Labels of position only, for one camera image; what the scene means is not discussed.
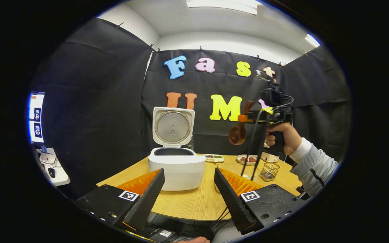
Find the brown ladle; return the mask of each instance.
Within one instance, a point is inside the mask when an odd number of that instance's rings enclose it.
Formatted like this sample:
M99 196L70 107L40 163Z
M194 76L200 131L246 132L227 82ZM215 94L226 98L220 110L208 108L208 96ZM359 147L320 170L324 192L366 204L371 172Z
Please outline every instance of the brown ladle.
M244 106L243 114L246 114L250 111L250 108L253 106L254 102L249 100ZM244 123L238 123L229 131L229 142L233 145L243 144L245 141L245 127Z

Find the black curtain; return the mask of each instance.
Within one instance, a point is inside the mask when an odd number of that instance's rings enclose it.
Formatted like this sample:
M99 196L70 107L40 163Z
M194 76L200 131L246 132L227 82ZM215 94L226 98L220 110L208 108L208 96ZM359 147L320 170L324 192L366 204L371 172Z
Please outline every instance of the black curtain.
M170 71L164 62L184 55L184 75L170 79ZM199 58L208 57L215 61L213 73L198 71L195 65ZM238 61L250 64L251 75L242 77L236 73ZM259 109L259 92L266 88L266 82L254 78L255 70L271 67L274 78L295 99L293 105L294 126L301 136L307 138L329 156L340 160L347 146L350 131L350 93L344 74L323 47L318 47L286 66L266 60L259 60L243 54L210 50L171 50L153 53L145 77L142 92L142 141L143 155L158 147L152 138L152 112L154 106L166 106L168 92L179 92L178 107L186 107L186 93L195 93L196 112L193 128L194 151L204 154L238 155L247 151L253 125L246 125L247 140L239 146L228 140L229 129L234 121L210 120L213 111L213 94L222 95L228 103L232 96L242 98L241 110L247 100L255 101L252 109ZM260 127L255 139L260 139Z
M140 99L152 49L106 20L86 23L46 60L33 90L45 91L43 139L78 198L142 159Z

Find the monitor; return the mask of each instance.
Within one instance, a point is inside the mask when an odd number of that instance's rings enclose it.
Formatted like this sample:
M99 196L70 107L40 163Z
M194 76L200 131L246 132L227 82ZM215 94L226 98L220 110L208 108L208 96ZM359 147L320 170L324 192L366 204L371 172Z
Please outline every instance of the monitor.
M37 145L44 145L42 130L42 106L45 93L31 92L28 102L28 130L29 140Z

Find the wooden table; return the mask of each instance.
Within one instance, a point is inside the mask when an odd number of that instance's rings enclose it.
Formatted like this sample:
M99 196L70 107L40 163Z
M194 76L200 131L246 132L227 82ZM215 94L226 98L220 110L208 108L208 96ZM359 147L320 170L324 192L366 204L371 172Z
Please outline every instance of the wooden table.
M218 166L233 173L241 174L243 167L242 164L236 161L236 156L223 155L223 157L225 160L223 163L206 162L204 177L202 178L201 186L198 188L179 192L161 191L153 206L152 212L188 220L217 220L226 208L226 204L220 193L215 189L214 169ZM262 186L277 184L293 195L298 196L300 193L296 188L301 186L301 182L296 175L290 173L292 166L281 160L277 164L280 166L277 177L270 182L266 182L260 177L261 170L264 166L264 161L261 160L255 171L253 181ZM250 175L251 177L254 167L254 165L247 165L244 174ZM119 186L128 180L140 177L148 172L150 170L148 167L148 157L146 157L118 174L97 183L97 186L103 184ZM229 218L230 214L224 217L223 220Z

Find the ceiling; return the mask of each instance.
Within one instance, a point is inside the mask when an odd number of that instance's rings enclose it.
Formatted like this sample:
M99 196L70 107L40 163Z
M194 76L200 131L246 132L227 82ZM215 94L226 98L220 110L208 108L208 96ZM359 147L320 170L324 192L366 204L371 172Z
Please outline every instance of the ceiling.
M300 54L314 48L304 40L307 30L271 6L258 5L255 16L231 9L189 9L185 0L131 0L125 4L160 36L197 31L231 32L273 41Z

